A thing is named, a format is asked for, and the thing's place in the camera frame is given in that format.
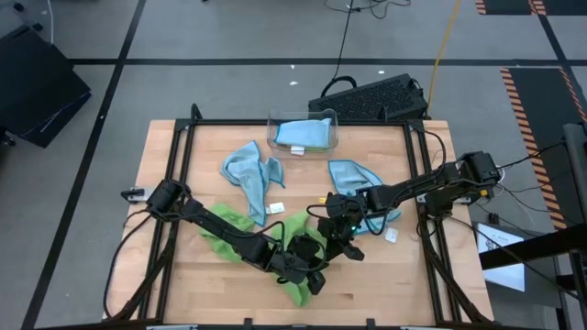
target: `black cable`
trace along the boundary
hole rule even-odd
[[[440,138],[440,136],[439,136],[438,134],[436,134],[436,133],[432,133],[432,132],[430,132],[430,131],[427,131],[427,130],[425,130],[425,129],[423,129],[423,128],[420,128],[420,127],[418,127],[418,126],[413,126],[413,125],[412,125],[410,122],[408,122],[408,121],[405,121],[405,123],[407,123],[407,125],[409,125],[409,126],[410,126],[410,127],[412,127],[413,129],[415,129],[415,130],[417,130],[417,131],[419,131],[419,132],[421,132],[421,133],[424,133],[424,134],[429,134],[429,135],[431,135],[431,136],[435,137],[435,138],[438,140],[438,142],[440,143],[440,147],[442,147],[442,163],[441,163],[441,164],[440,164],[440,166],[438,167],[438,172],[437,172],[437,173],[435,174],[435,176],[434,176],[434,180],[435,180],[435,179],[436,179],[436,178],[438,178],[438,176],[439,176],[439,175],[442,173],[442,171],[443,171],[443,170],[444,170],[444,168],[445,168],[445,165],[447,164],[447,148],[446,148],[446,146],[444,145],[444,141],[442,141],[442,138]],[[383,218],[382,226],[381,226],[381,228],[379,229],[379,231],[378,231],[378,232],[374,232],[374,231],[371,229],[371,225],[369,224],[369,222],[368,222],[368,221],[365,221],[365,223],[367,224],[367,228],[369,229],[369,231],[370,231],[370,232],[371,232],[373,235],[375,235],[375,236],[379,236],[379,235],[381,235],[381,234],[383,233],[383,231],[385,230],[385,225],[386,225],[387,215],[390,213],[390,211],[391,211],[391,209],[392,209],[392,207],[393,207],[393,204],[395,204],[395,200],[396,200],[396,199],[397,199],[399,196],[401,196],[401,195],[402,195],[402,193],[405,193],[406,191],[408,191],[408,190],[410,190],[410,189],[413,189],[413,187],[410,187],[410,186],[408,186],[408,187],[405,187],[405,188],[404,188],[404,189],[402,189],[402,190],[401,190],[399,193],[397,193],[397,194],[396,194],[396,195],[395,195],[395,196],[392,198],[392,200],[391,200],[391,201],[390,201],[390,202],[387,204],[387,207],[385,208],[385,217]]]
[[[352,8],[352,5],[354,4],[355,0],[350,0],[350,7]],[[337,78],[338,75],[338,68],[340,68],[340,62],[342,61],[342,50],[345,48],[345,40],[347,39],[347,30],[349,30],[349,21],[350,21],[350,13],[352,11],[349,10],[349,12],[347,13],[347,24],[345,25],[345,32],[342,35],[342,43],[340,44],[340,53],[338,54],[338,60],[337,60],[337,70],[334,72],[334,77],[332,77],[332,80],[335,80]]]
[[[488,215],[490,215],[490,214],[491,214],[491,212],[487,211],[487,210],[486,210],[486,209],[483,207],[483,205],[481,205],[481,204],[479,204],[479,203],[477,203],[477,202],[475,202],[475,203],[476,203],[476,204],[477,204],[477,206],[479,206],[479,207],[480,207],[480,208],[481,208],[481,209],[482,209],[482,210],[483,210],[485,213],[487,213]],[[531,233],[527,232],[526,230],[522,229],[522,228],[521,228],[519,225],[516,225],[516,224],[512,223],[512,222],[511,222],[511,221],[509,221],[509,220],[503,219],[503,218],[502,218],[500,215],[497,215],[497,217],[498,217],[500,220],[504,221],[505,223],[507,223],[507,224],[510,224],[510,225],[512,225],[513,227],[517,228],[517,229],[518,229],[518,230],[520,230],[522,233],[524,233],[524,234],[526,234],[526,235],[528,235],[528,236],[531,236],[531,237],[538,237],[538,235],[531,234]]]
[[[506,247],[502,247],[497,242],[495,242],[494,240],[492,240],[491,238],[489,238],[487,235],[485,235],[484,233],[482,233],[479,229],[477,229],[474,226],[469,225],[466,222],[464,222],[462,220],[459,220],[459,219],[457,219],[455,217],[449,216],[449,218],[452,219],[452,220],[454,220],[454,221],[457,221],[457,222],[459,222],[459,223],[461,223],[463,225],[466,225],[467,227],[469,227],[473,231],[473,233],[481,234],[482,236],[484,236],[485,238],[487,238],[488,241],[494,243],[496,247],[498,247],[499,249],[501,249],[503,252],[507,253],[510,257],[512,257],[513,259],[515,259],[517,262],[519,262],[521,264],[524,264],[524,266],[526,266],[529,270],[534,271],[538,276],[540,276],[545,281],[547,281],[548,283],[550,283],[551,285],[553,285],[559,291],[567,293],[569,296],[575,298],[576,300],[578,300],[581,303],[585,303],[585,301],[581,297],[579,297],[577,294],[575,294],[575,293],[573,293],[573,292],[571,292],[571,291],[569,291],[569,290],[561,287],[556,282],[554,282],[553,280],[549,279],[548,276],[544,275],[543,273],[541,273],[540,271],[538,271],[534,267],[528,265],[525,261],[523,261],[520,257],[518,257],[514,252],[510,251]]]
[[[502,186],[502,188],[504,188],[504,190],[505,190],[506,193],[509,193],[510,195],[512,195],[512,197],[514,197],[514,199],[516,199],[520,204],[522,204],[523,206],[529,208],[530,210],[533,210],[533,211],[536,211],[536,212],[543,212],[543,213],[551,213],[552,212],[552,211],[549,211],[549,210],[540,210],[540,209],[538,209],[536,207],[532,207],[532,206],[530,206],[530,205],[522,202],[522,200],[520,200],[513,192],[510,192],[507,188],[503,187],[503,185],[501,185],[501,184],[499,184],[499,185]],[[566,220],[566,221],[570,222],[573,225],[577,225],[578,224],[578,222],[576,222],[576,221],[574,221],[572,219],[569,219],[566,215],[562,214],[560,211],[556,211],[556,212],[558,214],[561,214],[562,215],[563,220]]]
[[[145,213],[145,212],[147,212],[147,209],[142,209],[142,210],[139,210],[139,211],[136,211],[136,212],[133,212],[133,213],[129,214],[129,215],[127,216],[127,219],[125,220],[125,222],[122,224],[122,227],[124,228],[124,227],[126,227],[126,226],[127,226],[128,220],[129,220],[131,217],[133,217],[133,216],[135,216],[135,215],[140,215],[141,213]]]
[[[133,215],[137,215],[141,212],[134,212],[132,214],[130,214],[127,217],[127,220],[130,219]],[[128,239],[135,234],[141,227],[143,227],[147,221],[150,219],[150,215],[147,216],[145,219],[143,219],[143,221],[141,221],[136,227],[134,227],[130,232],[128,232],[128,234],[122,239],[122,241],[120,242],[120,244],[118,244],[118,247],[116,248],[116,251],[114,253],[114,256],[112,257],[112,261],[110,262],[110,270],[108,271],[108,276],[106,277],[106,285],[104,287],[104,295],[102,297],[102,307],[104,308],[104,313],[106,314],[107,318],[111,318],[112,315],[110,314],[110,311],[108,311],[108,303],[107,303],[107,299],[108,299],[108,290],[110,289],[110,281],[112,280],[112,273],[114,272],[114,266],[116,264],[116,259],[118,258],[118,253],[120,252],[120,249],[125,245],[125,243],[128,241]]]
[[[516,165],[516,164],[519,164],[519,163],[521,163],[521,162],[522,162],[522,161],[524,161],[524,160],[529,160],[529,159],[531,159],[531,158],[535,158],[536,156],[540,155],[541,153],[543,153],[543,152],[545,152],[545,151],[547,151],[547,150],[549,150],[549,149],[553,149],[553,148],[555,148],[555,147],[557,147],[557,146],[560,146],[560,145],[564,145],[564,142],[558,142],[558,143],[555,143],[555,144],[553,144],[553,145],[550,145],[550,146],[548,146],[548,147],[544,147],[544,148],[540,149],[539,151],[537,151],[537,152],[535,152],[535,153],[533,153],[533,154],[531,154],[531,155],[528,155],[528,156],[526,156],[526,157],[524,157],[524,158],[522,158],[522,159],[519,159],[519,160],[513,161],[513,162],[511,162],[511,163],[509,163],[509,164],[502,165],[502,166],[498,167],[497,169],[503,169],[503,168],[506,168],[506,167],[514,166],[514,165]]]
[[[328,8],[328,9],[330,9],[330,10],[338,11],[338,12],[341,12],[341,13],[345,13],[345,14],[347,14],[349,11],[350,11],[350,12],[352,12],[352,13],[360,13],[360,12],[362,12],[362,11],[363,11],[363,10],[365,10],[365,9],[372,9],[372,8],[374,8],[374,7],[376,7],[376,6],[379,6],[379,5],[381,5],[381,4],[386,4],[386,5],[385,5],[385,15],[387,15],[387,6],[388,6],[388,5],[396,5],[396,6],[410,6],[410,5],[412,4],[412,0],[405,0],[405,2],[404,2],[404,3],[402,3],[402,4],[400,4],[400,3],[396,3],[396,2],[394,2],[394,1],[391,1],[391,0],[386,0],[386,1],[373,1],[373,2],[375,3],[374,5],[368,5],[368,6],[363,6],[363,7],[361,7],[361,6],[357,6],[357,7],[354,7],[354,8],[353,8],[353,7],[350,7],[349,9],[347,9],[347,10],[344,10],[344,9],[335,8],[335,7],[333,7],[333,6],[330,6],[330,5],[328,4],[328,2],[329,2],[329,1],[330,1],[330,0],[325,0],[325,1],[323,2],[323,5],[324,5],[326,8]]]
[[[383,10],[383,16],[377,16],[375,14],[375,11],[373,11],[373,8],[375,6],[378,6],[380,4],[385,4],[385,8]],[[389,1],[389,0],[369,0],[369,10],[371,11],[371,15],[373,15],[373,17],[377,18],[377,19],[384,19],[387,17],[387,8],[389,7],[389,5],[396,5],[396,6],[410,6],[412,4],[412,0],[407,0],[404,4],[398,4],[396,2],[393,1]]]
[[[417,224],[415,225],[415,233],[420,237],[420,238],[431,238],[438,230],[438,227],[440,226],[440,223],[442,222],[442,219],[430,219],[434,222],[434,229],[432,229],[432,231],[430,233],[428,233],[427,236],[424,236],[422,234],[422,226],[427,226],[427,222],[420,222],[418,221]]]
[[[525,188],[525,189],[517,190],[517,191],[510,190],[510,193],[523,193],[523,192],[527,192],[527,191],[530,191],[530,190],[542,188],[545,185],[550,185],[551,182],[553,182],[556,179],[561,178],[561,177],[563,177],[563,176],[565,176],[565,175],[567,175],[569,173],[571,173],[571,171],[570,170],[567,170],[565,172],[562,172],[561,174],[555,175],[554,177],[552,177],[552,179],[549,180],[549,182],[539,184],[538,186],[534,186],[534,187],[530,187],[530,188]]]
[[[182,219],[183,220],[188,220],[188,219],[194,219],[194,218],[197,218],[197,217],[203,217],[204,219],[207,219],[207,220],[210,220],[211,221],[211,219],[209,217],[207,217],[207,216],[205,216],[203,214],[188,214],[186,216],[182,216],[182,217],[177,218],[177,219],[174,219],[174,220],[175,221],[182,220]],[[274,222],[274,223],[266,226],[265,228],[261,229],[260,231],[255,232],[255,233],[251,233],[251,234],[241,235],[241,234],[232,233],[230,231],[226,231],[225,233],[227,235],[232,236],[232,237],[238,237],[238,238],[254,238],[254,237],[258,237],[260,235],[263,235],[266,231],[268,231],[269,229],[271,229],[271,228],[273,228],[273,227],[275,227],[277,225],[280,225],[282,227],[282,234],[281,234],[281,240],[275,241],[274,244],[279,244],[279,249],[282,252],[283,263],[287,267],[291,268],[292,270],[299,270],[299,271],[316,271],[316,270],[321,270],[322,267],[324,266],[324,264],[326,263],[327,250],[326,250],[326,248],[324,247],[324,245],[322,243],[320,243],[318,240],[313,239],[313,238],[312,238],[312,240],[314,240],[318,244],[318,246],[322,249],[322,251],[324,252],[324,257],[322,258],[322,260],[320,260],[320,263],[318,264],[318,266],[313,267],[311,269],[304,269],[304,268],[299,268],[299,267],[290,265],[288,263],[288,260],[285,257],[285,223],[283,221],[276,221],[276,222]]]

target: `green towel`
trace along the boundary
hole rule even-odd
[[[250,219],[248,216],[234,211],[225,204],[216,204],[210,208],[210,211],[242,231],[249,232],[255,226],[253,220]],[[326,246],[327,240],[323,238],[322,235],[320,235],[316,228],[311,226],[306,227],[307,219],[308,214],[305,211],[303,211],[298,214],[291,215],[287,217],[285,220],[283,220],[283,222],[285,223],[286,247],[289,244],[290,240],[292,240],[292,237],[294,237],[295,235],[302,235],[303,233],[307,233],[313,239],[318,240],[320,243]],[[210,242],[210,246],[220,258],[232,262],[242,261],[240,255],[238,255],[227,242],[212,235],[210,232],[203,228],[200,228],[200,235],[202,235],[202,237],[204,237],[208,242]],[[274,227],[271,231],[271,236],[273,238],[281,239],[282,227],[280,225]],[[316,256],[322,258],[323,252],[318,251],[316,253]],[[289,294],[289,296],[292,298],[292,301],[293,303],[295,303],[296,306],[303,307],[306,304],[308,304],[311,293],[310,289],[308,289],[306,279],[304,279],[304,281],[300,284],[287,282],[282,286],[285,289],[285,291]]]

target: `cable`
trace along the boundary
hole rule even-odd
[[[197,218],[197,217],[203,217],[204,219],[211,220],[209,217],[207,217],[207,216],[205,216],[205,215],[203,215],[203,214],[188,214],[188,215],[186,215],[186,216],[182,216],[182,217],[180,217],[180,218],[174,219],[174,221],[177,221],[177,220],[188,220],[188,219],[194,219],[194,218]],[[264,234],[266,231],[268,231],[269,229],[271,229],[271,228],[273,228],[273,227],[275,227],[275,226],[277,226],[277,225],[279,225],[279,226],[281,226],[281,227],[282,227],[282,234],[281,234],[281,240],[276,240],[276,241],[274,242],[274,244],[279,244],[279,249],[280,249],[280,251],[282,252],[283,263],[284,263],[284,264],[285,264],[287,267],[289,267],[290,269],[292,269],[292,270],[308,271],[308,272],[309,272],[309,271],[316,271],[316,270],[321,270],[321,269],[322,269],[322,267],[324,266],[324,264],[326,263],[326,258],[327,258],[327,250],[326,250],[326,248],[324,247],[324,245],[322,245],[322,243],[318,242],[316,239],[313,239],[313,238],[312,238],[312,240],[314,240],[314,241],[315,241],[315,242],[318,244],[318,246],[319,246],[319,247],[322,249],[322,251],[323,251],[323,253],[324,253],[324,257],[323,257],[323,258],[320,260],[320,263],[318,264],[318,266],[316,266],[316,267],[313,267],[313,268],[311,268],[311,269],[305,269],[305,268],[299,268],[299,267],[296,267],[296,266],[290,265],[290,264],[288,263],[288,260],[287,260],[287,258],[285,257],[285,223],[284,223],[283,221],[276,221],[276,222],[274,222],[274,223],[272,223],[272,224],[270,224],[270,225],[266,226],[265,228],[261,229],[260,231],[258,231],[258,232],[255,232],[255,233],[251,233],[251,234],[241,235],[241,234],[232,233],[232,232],[230,232],[230,231],[225,231],[225,233],[226,233],[227,235],[230,235],[230,236],[232,236],[232,237],[239,237],[239,238],[254,238],[254,237],[258,237],[258,236],[260,236],[260,235]]]
[[[440,143],[440,147],[442,149],[442,163],[440,164],[440,166],[438,167],[438,172],[435,174],[434,176],[434,180],[436,178],[438,178],[438,176],[442,173],[442,171],[444,170],[445,165],[447,164],[447,148],[444,145],[444,141],[442,141],[442,138],[440,138],[440,136],[436,133],[427,131],[421,127],[418,126],[413,126],[410,122],[405,121],[405,123],[407,123],[407,125],[409,125],[410,127],[412,127],[413,129],[417,130],[418,132],[424,133],[424,134],[429,134],[433,137],[435,137],[438,142]],[[402,193],[405,193],[406,191],[412,189],[413,187],[407,186],[405,188],[403,188],[400,192],[398,192],[393,198],[392,200],[387,204],[387,207],[385,208],[385,217],[383,218],[382,221],[382,226],[379,229],[379,231],[375,232],[374,230],[372,230],[371,225],[369,224],[369,221],[365,221],[365,224],[367,224],[367,228],[369,229],[369,231],[375,235],[375,236],[379,236],[383,233],[383,231],[385,230],[385,226],[387,225],[387,215],[390,213],[393,204],[395,204],[395,200],[402,195]]]
[[[130,220],[131,217],[133,217],[135,215],[140,215],[141,213],[145,213],[145,212],[147,212],[147,209],[142,209],[142,210],[139,210],[139,211],[136,211],[136,212],[129,214],[127,216],[127,219],[125,220],[125,222],[122,224],[122,227],[124,228],[127,226],[128,220]]]
[[[352,5],[354,4],[355,0],[350,0],[350,8],[352,8]],[[345,48],[345,40],[347,39],[347,30],[349,30],[349,21],[350,21],[350,13],[352,11],[349,10],[349,12],[347,13],[347,23],[345,24],[345,32],[342,35],[342,43],[340,44],[340,53],[338,54],[338,60],[337,60],[337,70],[334,72],[334,76],[332,77],[332,80],[335,80],[337,78],[338,75],[338,68],[340,68],[340,62],[342,61],[342,50]]]
[[[360,13],[360,12],[362,12],[365,9],[372,9],[372,8],[374,8],[376,6],[379,6],[379,5],[382,5],[382,4],[386,4],[385,5],[385,15],[387,15],[387,6],[388,5],[410,6],[412,4],[412,0],[405,0],[404,3],[396,3],[396,2],[391,1],[391,0],[385,0],[385,1],[375,1],[375,0],[373,0],[373,2],[375,3],[375,5],[368,5],[368,6],[364,6],[364,7],[358,6],[358,7],[354,7],[354,8],[347,5],[347,8],[348,9],[340,9],[340,8],[335,8],[335,7],[332,7],[332,6],[328,5],[328,2],[329,1],[330,0],[325,0],[323,2],[323,5],[326,8],[328,8],[330,10],[338,11],[338,12],[341,12],[341,13],[345,13],[345,14],[347,14],[349,11],[351,13]]]
[[[375,14],[375,12],[373,11],[373,8],[380,5],[380,4],[385,4],[385,8],[383,9],[383,16],[377,16]],[[375,17],[377,19],[384,19],[387,17],[387,8],[389,7],[389,5],[410,6],[411,4],[412,4],[412,0],[406,0],[405,3],[403,3],[403,4],[399,4],[399,3],[396,3],[396,2],[390,1],[390,0],[369,0],[369,10],[371,11],[371,15],[373,15],[373,17]]]
[[[430,233],[428,233],[427,237],[424,237],[424,235],[422,235],[422,226],[426,225],[427,226],[427,222],[420,222],[418,221],[417,224],[415,225],[415,233],[420,237],[420,238],[431,238],[438,229],[438,225],[440,225],[440,223],[442,222],[442,219],[436,219],[430,216],[430,220],[432,220],[434,222],[434,229],[432,229],[432,231]]]
[[[140,212],[135,212],[130,214],[127,217],[127,221],[128,219],[130,219],[132,216],[139,214]],[[116,264],[116,259],[118,258],[118,253],[120,252],[120,249],[125,245],[125,243],[128,241],[128,239],[135,234],[141,227],[143,227],[147,221],[150,219],[150,215],[147,216],[145,219],[143,219],[143,221],[141,221],[136,227],[134,227],[130,232],[128,232],[128,234],[122,239],[122,241],[120,242],[120,244],[118,244],[118,247],[116,248],[116,251],[114,252],[114,256],[112,257],[112,261],[110,262],[110,270],[108,271],[108,276],[106,277],[106,285],[104,287],[104,295],[102,296],[102,307],[104,308],[104,313],[106,314],[107,318],[111,318],[112,315],[110,314],[110,311],[108,311],[108,303],[107,303],[107,299],[108,299],[108,290],[110,289],[110,281],[112,280],[112,273],[114,272],[114,265]]]
[[[525,189],[522,189],[522,190],[517,190],[517,191],[510,190],[510,193],[523,193],[523,192],[527,192],[529,190],[542,188],[542,187],[544,187],[546,185],[549,185],[551,182],[555,181],[556,179],[561,178],[561,177],[563,177],[563,176],[565,176],[565,175],[567,175],[569,173],[571,173],[571,171],[570,170],[567,170],[567,171],[565,171],[565,172],[563,172],[561,174],[555,175],[552,179],[550,179],[549,182],[539,184],[538,186],[534,186],[534,187],[530,187],[530,188],[525,188]]]
[[[532,206],[530,206],[530,205],[528,205],[528,204],[526,204],[526,203],[522,202],[522,200],[520,200],[520,199],[519,199],[519,198],[518,198],[518,197],[517,197],[515,194],[513,194],[512,192],[510,192],[510,191],[509,191],[507,188],[505,188],[505,187],[504,187],[504,189],[505,189],[505,191],[506,191],[507,193],[509,193],[510,195],[512,195],[512,197],[514,197],[514,199],[515,199],[515,200],[516,200],[518,203],[520,203],[520,204],[522,204],[523,206],[525,206],[525,207],[529,208],[530,210],[533,210],[533,211],[536,211],[536,212],[543,212],[543,213],[551,213],[551,212],[552,212],[552,211],[549,211],[549,210],[540,210],[540,209],[537,209],[536,207],[532,207]],[[577,225],[577,224],[578,224],[578,222],[577,222],[577,221],[574,221],[574,220],[572,220],[572,219],[569,219],[569,218],[568,218],[566,215],[562,214],[560,211],[557,211],[557,213],[559,213],[559,214],[561,214],[561,215],[562,215],[562,218],[563,218],[563,220],[566,220],[566,221],[570,222],[570,223],[571,223],[571,224],[573,224],[573,225]]]
[[[529,159],[531,159],[531,158],[535,158],[536,156],[540,155],[541,153],[543,153],[543,152],[545,152],[545,151],[547,151],[547,150],[549,150],[549,149],[553,149],[553,148],[555,148],[555,147],[557,147],[557,146],[560,146],[560,145],[564,145],[564,142],[558,142],[558,143],[555,143],[555,144],[553,144],[553,145],[550,145],[550,146],[548,146],[548,147],[545,147],[545,148],[539,149],[537,152],[535,152],[535,153],[533,153],[533,154],[531,154],[531,155],[528,155],[528,156],[526,156],[526,157],[524,157],[524,158],[522,158],[522,159],[519,159],[519,160],[513,161],[513,162],[511,162],[511,163],[509,163],[509,164],[502,165],[502,166],[498,167],[497,169],[502,169],[502,168],[506,168],[506,167],[514,166],[514,165],[516,165],[516,164],[519,164],[519,163],[521,163],[521,162],[522,162],[522,161],[524,161],[524,160],[529,160]]]
[[[486,214],[488,214],[488,215],[489,215],[489,214],[491,213],[491,212],[487,211],[487,209],[485,209],[485,208],[483,207],[483,205],[481,205],[481,204],[479,204],[479,203],[477,203],[477,202],[475,202],[475,203],[476,203],[476,204],[477,204],[477,206],[479,206],[479,207],[480,207],[480,208],[481,208],[481,209],[482,209],[482,210],[483,210],[483,211],[484,211]],[[513,227],[515,227],[515,228],[517,228],[519,231],[521,231],[522,233],[524,233],[524,234],[526,234],[526,235],[528,235],[528,236],[531,236],[531,237],[538,237],[538,235],[534,235],[534,234],[532,234],[532,233],[529,233],[529,232],[527,232],[525,229],[522,229],[522,227],[520,227],[519,225],[516,225],[516,224],[514,224],[513,222],[511,222],[511,221],[509,221],[509,220],[503,219],[503,218],[502,218],[500,215],[497,215],[497,217],[498,217],[500,220],[502,220],[503,222],[505,222],[505,223],[507,223],[507,224],[509,224],[509,225],[511,225],[511,226],[513,226]]]
[[[502,170],[502,176],[501,178],[499,178],[499,181],[497,183],[502,183],[502,181],[505,180],[505,169],[498,167],[498,170]]]
[[[501,249],[503,252],[507,253],[510,257],[512,257],[513,259],[515,259],[517,262],[524,264],[524,266],[526,266],[529,270],[534,271],[538,276],[540,276],[541,278],[543,278],[545,281],[547,281],[548,283],[550,283],[552,286],[556,287],[557,289],[559,289],[559,291],[561,292],[565,292],[567,293],[569,296],[575,298],[576,300],[578,300],[581,303],[585,303],[585,301],[579,297],[577,294],[561,287],[560,285],[558,285],[556,282],[554,282],[553,280],[549,279],[548,276],[544,275],[543,273],[541,273],[540,271],[538,271],[537,269],[535,269],[534,267],[528,265],[525,261],[523,261],[521,258],[519,258],[514,252],[510,251],[508,248],[506,247],[502,247],[501,245],[499,245],[497,242],[495,242],[494,240],[492,240],[491,238],[489,238],[487,235],[485,235],[484,233],[482,233],[479,229],[475,228],[472,225],[467,224],[466,222],[459,220],[455,217],[449,216],[450,219],[457,221],[463,225],[466,225],[467,227],[469,227],[474,233],[480,234],[483,237],[485,237],[488,241],[492,242],[495,244],[496,247],[498,247],[499,249]]]
[[[514,200],[514,202],[517,204],[517,206],[522,209],[522,211],[524,211],[524,213],[526,213],[526,215],[528,216],[528,219],[530,219],[530,222],[532,223],[532,229],[536,229],[536,222],[534,222],[534,218],[532,218],[532,215],[528,212],[528,210],[524,207],[522,207],[522,204],[520,202],[518,202],[517,200]]]
[[[442,59],[442,54],[444,53],[444,48],[447,46],[447,42],[449,41],[450,31],[452,30],[452,26],[457,19],[457,15],[459,14],[459,7],[460,7],[460,0],[457,0],[455,6],[452,8],[452,14],[450,14],[449,25],[447,26],[446,31],[444,32],[444,37],[442,38],[442,44],[440,45],[440,49],[438,50],[437,59],[434,61],[434,69],[432,70],[432,79],[430,80],[430,91],[428,92],[428,108],[426,109],[426,116],[428,115],[428,110],[432,106],[432,96],[434,95],[434,84],[437,78],[437,70],[438,70],[438,63],[440,59]]]
[[[53,6],[51,5],[51,0],[47,0],[47,6],[49,7],[49,16],[51,18],[51,45],[53,44],[53,30],[55,29],[53,26]]]

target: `white paper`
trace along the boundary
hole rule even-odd
[[[395,243],[395,241],[397,241],[397,230],[391,227],[387,228],[387,231],[385,232],[385,240]]]
[[[501,247],[506,247],[510,244],[524,241],[520,236],[505,233],[501,230],[492,228],[487,225],[479,224],[477,230],[484,233],[490,239]],[[479,253],[498,248],[493,242],[489,241],[485,236],[477,234],[477,249]],[[524,265],[515,264],[511,266],[500,267],[497,269],[488,269],[483,271],[483,276],[489,282],[503,285],[523,292],[525,290],[524,283]]]
[[[272,215],[285,212],[285,206],[283,206],[283,203],[269,204],[269,209]]]
[[[292,146],[292,153],[294,155],[303,156],[304,155],[304,147]]]

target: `light blue towel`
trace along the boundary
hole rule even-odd
[[[330,122],[322,120],[294,120],[277,127],[273,140],[277,144],[307,148],[328,148],[330,139]]]
[[[375,173],[362,167],[353,160],[330,160],[328,162],[328,170],[330,171],[330,178],[334,183],[337,192],[347,196],[354,196],[357,189],[368,188],[375,185],[383,184],[381,179]],[[402,211],[393,209],[387,214],[386,222],[389,224],[402,214]],[[382,226],[383,216],[368,217],[371,228],[379,230]],[[360,222],[360,227],[357,228],[355,234],[362,234],[368,231],[365,219]]]
[[[265,193],[270,182],[277,182],[283,188],[282,164],[269,157],[260,162],[260,151],[256,141],[251,141],[231,153],[222,164],[222,175],[230,183],[240,186],[249,200],[249,216],[259,226],[265,226]]]

